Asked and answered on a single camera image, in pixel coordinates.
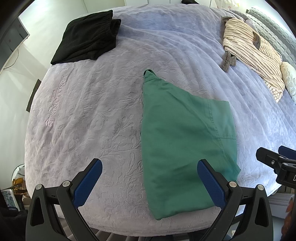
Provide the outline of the beige striped garment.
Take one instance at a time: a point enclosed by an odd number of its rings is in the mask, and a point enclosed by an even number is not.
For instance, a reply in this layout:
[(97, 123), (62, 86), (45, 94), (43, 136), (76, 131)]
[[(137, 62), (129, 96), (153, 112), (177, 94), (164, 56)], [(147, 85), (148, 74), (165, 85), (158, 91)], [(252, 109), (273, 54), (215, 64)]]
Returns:
[(264, 81), (276, 102), (283, 96), (285, 83), (282, 79), (280, 54), (244, 21), (230, 16), (222, 17), (225, 25), (221, 69), (228, 71), (239, 60), (255, 71)]

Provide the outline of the lavender embossed bed cover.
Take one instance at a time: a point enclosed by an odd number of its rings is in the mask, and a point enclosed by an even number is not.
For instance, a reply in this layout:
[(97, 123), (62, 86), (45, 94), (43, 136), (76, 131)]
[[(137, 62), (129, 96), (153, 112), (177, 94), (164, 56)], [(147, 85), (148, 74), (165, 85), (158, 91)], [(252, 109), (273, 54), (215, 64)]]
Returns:
[(262, 78), (242, 63), (220, 68), (226, 9), (198, 4), (115, 8), (121, 19), (116, 47), (97, 60), (51, 66), (30, 110), (25, 140), (29, 194), (37, 184), (60, 185), (92, 159), (103, 173), (80, 212), (92, 228), (118, 235), (174, 235), (209, 227), (216, 207), (157, 221), (142, 176), (140, 129), (146, 69), (200, 97), (228, 101), (241, 169), (238, 183), (279, 188), (271, 168), (257, 161), (260, 147), (295, 148), (295, 103), (276, 102)]

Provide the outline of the wall mounted television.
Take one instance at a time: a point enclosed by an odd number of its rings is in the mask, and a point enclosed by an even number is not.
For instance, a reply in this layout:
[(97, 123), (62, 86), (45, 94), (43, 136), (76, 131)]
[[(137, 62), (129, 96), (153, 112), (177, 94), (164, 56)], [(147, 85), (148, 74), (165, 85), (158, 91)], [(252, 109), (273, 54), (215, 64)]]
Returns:
[(1, 40), (1, 71), (29, 35), (20, 18), (16, 18)]

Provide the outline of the green work shirt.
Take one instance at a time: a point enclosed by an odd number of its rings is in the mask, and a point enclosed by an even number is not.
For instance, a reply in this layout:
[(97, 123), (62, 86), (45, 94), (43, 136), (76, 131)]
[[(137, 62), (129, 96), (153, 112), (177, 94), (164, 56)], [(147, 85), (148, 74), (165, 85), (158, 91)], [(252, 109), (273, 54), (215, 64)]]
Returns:
[(149, 209), (157, 220), (212, 207), (197, 173), (205, 159), (235, 181), (236, 130), (230, 104), (194, 96), (144, 72), (142, 162)]

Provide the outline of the grey quilted headboard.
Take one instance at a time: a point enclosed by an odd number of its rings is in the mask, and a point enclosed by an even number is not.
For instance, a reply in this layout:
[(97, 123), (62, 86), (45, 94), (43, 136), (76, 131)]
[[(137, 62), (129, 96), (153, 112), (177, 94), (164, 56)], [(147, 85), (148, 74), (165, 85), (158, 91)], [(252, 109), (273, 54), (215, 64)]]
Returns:
[(257, 31), (278, 51), (283, 61), (295, 67), (295, 40), (270, 17), (255, 8), (246, 10)]

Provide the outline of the black folded garment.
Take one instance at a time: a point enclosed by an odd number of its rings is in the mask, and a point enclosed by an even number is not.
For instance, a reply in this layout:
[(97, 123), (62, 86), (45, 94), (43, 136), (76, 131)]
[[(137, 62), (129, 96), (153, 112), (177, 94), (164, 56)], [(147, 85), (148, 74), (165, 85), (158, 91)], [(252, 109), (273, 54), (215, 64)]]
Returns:
[(121, 20), (113, 18), (113, 10), (72, 20), (63, 33), (51, 64), (96, 60), (116, 47), (120, 25)]

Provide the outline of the cream pillow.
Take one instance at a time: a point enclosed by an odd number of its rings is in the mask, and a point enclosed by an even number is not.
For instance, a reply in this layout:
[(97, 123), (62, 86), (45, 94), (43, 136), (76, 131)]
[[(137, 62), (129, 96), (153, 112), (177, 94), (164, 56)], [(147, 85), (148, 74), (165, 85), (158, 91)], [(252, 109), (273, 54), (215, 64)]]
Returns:
[(285, 87), (288, 90), (293, 102), (296, 103), (296, 70), (288, 62), (282, 62), (280, 65), (280, 70)]

